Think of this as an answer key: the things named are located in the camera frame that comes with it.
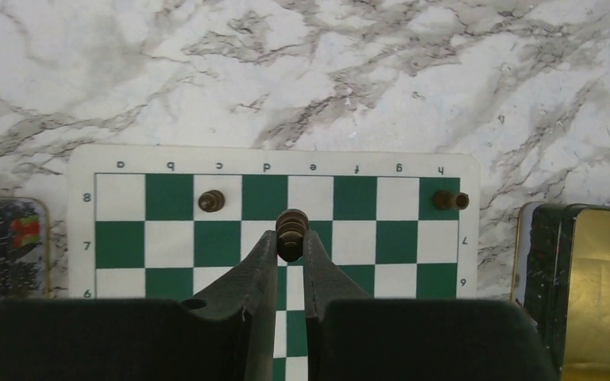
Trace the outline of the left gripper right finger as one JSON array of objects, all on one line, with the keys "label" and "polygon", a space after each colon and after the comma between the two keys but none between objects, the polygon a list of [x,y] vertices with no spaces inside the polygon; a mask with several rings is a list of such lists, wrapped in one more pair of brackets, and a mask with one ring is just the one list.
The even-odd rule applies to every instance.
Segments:
[{"label": "left gripper right finger", "polygon": [[556,380],[528,316],[510,302],[373,298],[303,238],[311,380]]}]

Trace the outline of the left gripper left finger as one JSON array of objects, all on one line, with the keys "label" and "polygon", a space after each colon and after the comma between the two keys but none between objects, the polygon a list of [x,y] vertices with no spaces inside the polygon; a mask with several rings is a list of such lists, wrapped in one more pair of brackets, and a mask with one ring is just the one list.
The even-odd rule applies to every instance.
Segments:
[{"label": "left gripper left finger", "polygon": [[276,234],[181,302],[0,300],[0,380],[270,380]]}]

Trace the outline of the dark brown chess piece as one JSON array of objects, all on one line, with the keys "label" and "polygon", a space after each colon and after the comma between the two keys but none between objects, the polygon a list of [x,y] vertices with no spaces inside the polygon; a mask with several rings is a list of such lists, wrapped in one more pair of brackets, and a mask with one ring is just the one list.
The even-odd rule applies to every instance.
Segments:
[{"label": "dark brown chess piece", "polygon": [[206,213],[221,210],[225,203],[225,195],[220,190],[205,191],[198,198],[198,207]]}]

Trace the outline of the dark brown rook piece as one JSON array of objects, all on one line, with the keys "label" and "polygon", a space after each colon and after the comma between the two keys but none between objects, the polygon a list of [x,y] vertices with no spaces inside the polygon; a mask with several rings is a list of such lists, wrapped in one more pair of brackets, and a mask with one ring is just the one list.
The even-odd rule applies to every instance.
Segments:
[{"label": "dark brown rook piece", "polygon": [[448,190],[438,190],[432,198],[434,207],[437,210],[464,210],[469,206],[469,196],[463,192],[451,192]]}]

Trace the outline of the gold tin with dark pieces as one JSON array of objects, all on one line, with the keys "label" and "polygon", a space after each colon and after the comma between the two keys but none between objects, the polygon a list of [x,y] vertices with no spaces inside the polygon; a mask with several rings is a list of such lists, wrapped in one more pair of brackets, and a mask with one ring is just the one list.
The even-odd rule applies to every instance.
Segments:
[{"label": "gold tin with dark pieces", "polygon": [[0,299],[50,297],[49,235],[43,202],[0,197]]}]

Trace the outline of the green and white chessboard mat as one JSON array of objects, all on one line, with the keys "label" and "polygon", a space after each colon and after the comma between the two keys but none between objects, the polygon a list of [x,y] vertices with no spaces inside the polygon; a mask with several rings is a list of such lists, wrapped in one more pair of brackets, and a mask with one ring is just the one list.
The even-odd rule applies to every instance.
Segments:
[{"label": "green and white chessboard mat", "polygon": [[[68,166],[68,293],[172,298],[241,262],[287,209],[376,298],[477,293],[480,167],[471,156],[97,144]],[[219,190],[206,213],[199,196]],[[469,196],[437,210],[436,191]]]}]

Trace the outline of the empty gold tin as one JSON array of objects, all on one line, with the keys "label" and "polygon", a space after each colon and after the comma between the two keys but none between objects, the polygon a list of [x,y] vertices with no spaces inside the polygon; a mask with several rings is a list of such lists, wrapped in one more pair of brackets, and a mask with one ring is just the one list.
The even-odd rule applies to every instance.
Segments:
[{"label": "empty gold tin", "polygon": [[610,206],[529,202],[511,299],[563,380],[610,380]]}]

